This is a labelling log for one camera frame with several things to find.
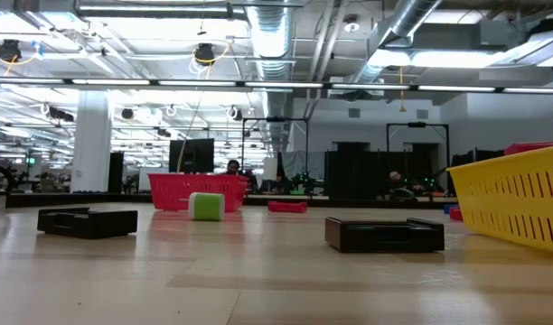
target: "red box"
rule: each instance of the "red box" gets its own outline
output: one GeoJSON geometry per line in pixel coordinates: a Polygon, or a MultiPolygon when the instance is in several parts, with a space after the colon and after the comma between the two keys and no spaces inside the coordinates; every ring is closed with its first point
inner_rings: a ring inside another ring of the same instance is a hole
{"type": "Polygon", "coordinates": [[[464,221],[464,216],[461,214],[461,209],[459,208],[450,208],[449,218],[455,221],[464,221]]]}
{"type": "Polygon", "coordinates": [[[268,210],[272,211],[272,212],[305,213],[306,212],[306,202],[284,203],[284,202],[270,201],[268,203],[268,210]]]}
{"type": "Polygon", "coordinates": [[[531,150],[547,148],[553,146],[553,142],[547,143],[531,143],[531,144],[512,144],[503,152],[504,155],[510,155],[515,153],[525,153],[531,150]]]}
{"type": "Polygon", "coordinates": [[[248,178],[235,175],[148,174],[152,201],[157,209],[188,209],[188,198],[194,192],[224,194],[224,211],[242,207],[248,178]]]}

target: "speaker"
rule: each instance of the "speaker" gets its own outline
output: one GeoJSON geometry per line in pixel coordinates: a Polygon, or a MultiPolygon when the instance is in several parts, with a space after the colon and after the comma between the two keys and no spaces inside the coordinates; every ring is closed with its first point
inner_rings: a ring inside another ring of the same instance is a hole
{"type": "Polygon", "coordinates": [[[122,173],[124,171],[124,153],[110,154],[110,169],[108,174],[108,192],[122,193],[122,173]]]}

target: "blue object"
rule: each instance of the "blue object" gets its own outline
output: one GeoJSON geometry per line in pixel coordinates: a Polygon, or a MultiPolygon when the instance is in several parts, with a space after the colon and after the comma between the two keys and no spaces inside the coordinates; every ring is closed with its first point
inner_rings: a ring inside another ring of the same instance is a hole
{"type": "Polygon", "coordinates": [[[445,214],[449,214],[449,209],[450,209],[450,208],[459,208],[459,205],[457,205],[457,204],[445,204],[445,205],[443,206],[443,212],[444,212],[445,214]]]}

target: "man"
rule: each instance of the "man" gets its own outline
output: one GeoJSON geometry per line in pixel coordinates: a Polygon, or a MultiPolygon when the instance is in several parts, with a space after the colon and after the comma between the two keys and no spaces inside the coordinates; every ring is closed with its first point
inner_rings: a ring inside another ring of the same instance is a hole
{"type": "Polygon", "coordinates": [[[241,175],[240,163],[236,160],[230,160],[229,164],[226,166],[225,175],[241,175]]]}
{"type": "Polygon", "coordinates": [[[408,181],[407,179],[404,179],[399,172],[391,172],[389,174],[389,179],[390,188],[392,190],[406,189],[415,192],[421,192],[424,189],[424,187],[422,185],[419,185],[419,183],[417,183],[415,180],[408,181]]]}

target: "black tray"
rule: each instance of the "black tray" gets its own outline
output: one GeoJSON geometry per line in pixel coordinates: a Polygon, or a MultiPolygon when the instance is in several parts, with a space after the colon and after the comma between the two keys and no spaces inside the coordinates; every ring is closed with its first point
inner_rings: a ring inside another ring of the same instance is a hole
{"type": "Polygon", "coordinates": [[[325,220],[324,239],[341,252],[427,253],[445,249],[443,224],[407,221],[325,220]]]}
{"type": "Polygon", "coordinates": [[[136,232],[137,211],[96,212],[89,208],[42,209],[38,230],[86,239],[126,236],[136,232]]]}

